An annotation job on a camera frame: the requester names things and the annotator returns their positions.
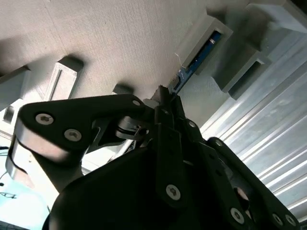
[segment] aluminum profile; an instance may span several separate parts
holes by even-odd
[[[283,34],[276,43],[276,35]],[[279,28],[267,36],[272,64],[237,100],[202,126],[218,137],[302,222],[307,220],[307,35]]]
[[[71,98],[73,88],[81,75],[83,63],[71,57],[58,61],[52,71],[45,101]]]

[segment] screw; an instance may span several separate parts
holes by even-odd
[[[179,189],[173,184],[169,184],[168,186],[166,186],[166,193],[173,200],[179,200],[181,197]]]
[[[140,106],[141,105],[141,103],[139,103],[138,101],[136,101],[136,100],[133,100],[132,101],[135,105],[137,105],[137,106]]]
[[[240,211],[234,207],[232,207],[230,209],[230,213],[231,216],[233,217],[233,219],[235,219],[236,222],[238,222],[239,224],[244,224],[244,217],[242,216],[242,213],[240,213]]]
[[[283,225],[283,222],[282,220],[279,218],[279,216],[277,216],[275,213],[272,214],[273,218],[276,220],[276,222],[282,226]]]
[[[72,129],[72,128],[66,130],[64,133],[64,136],[67,140],[74,141],[74,142],[77,142],[81,140],[82,138],[81,133],[78,130]]]
[[[289,215],[285,215],[285,216],[286,216],[287,221],[290,224],[292,224],[293,226],[296,226],[296,222],[294,221],[294,219],[291,216],[289,216]]]
[[[218,146],[222,146],[222,145],[223,145],[219,140],[216,140],[215,143],[216,143]]]
[[[192,122],[192,121],[189,121],[189,125],[190,125],[191,127],[193,127],[193,128],[196,127],[196,124],[195,124],[194,122]]]
[[[36,115],[35,120],[37,123],[45,126],[51,125],[54,121],[53,117],[49,114],[38,114]]]

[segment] black cable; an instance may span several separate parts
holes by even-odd
[[[10,194],[10,193],[0,193],[0,195],[4,196],[5,198],[10,198],[10,199],[16,199],[16,194]]]
[[[0,176],[0,181],[1,181],[2,177],[3,177],[5,174],[7,174],[7,173],[8,173],[8,171],[5,171],[4,174],[2,174],[2,176]]]

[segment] gray plastic mount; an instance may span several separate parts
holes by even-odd
[[[208,41],[214,31],[222,34],[221,39],[217,42],[214,49],[206,57],[210,60],[219,49],[225,44],[227,39],[231,36],[232,30],[224,25],[216,18],[209,16],[205,12],[192,26],[187,33],[185,39],[180,43],[175,54],[178,56],[182,67],[187,68],[191,61],[195,58],[197,53]]]

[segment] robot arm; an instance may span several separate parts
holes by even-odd
[[[218,138],[204,140],[181,100],[160,86],[133,95],[27,104],[6,167],[52,207],[44,228],[299,229],[291,212]],[[137,147],[82,175],[85,153]]]

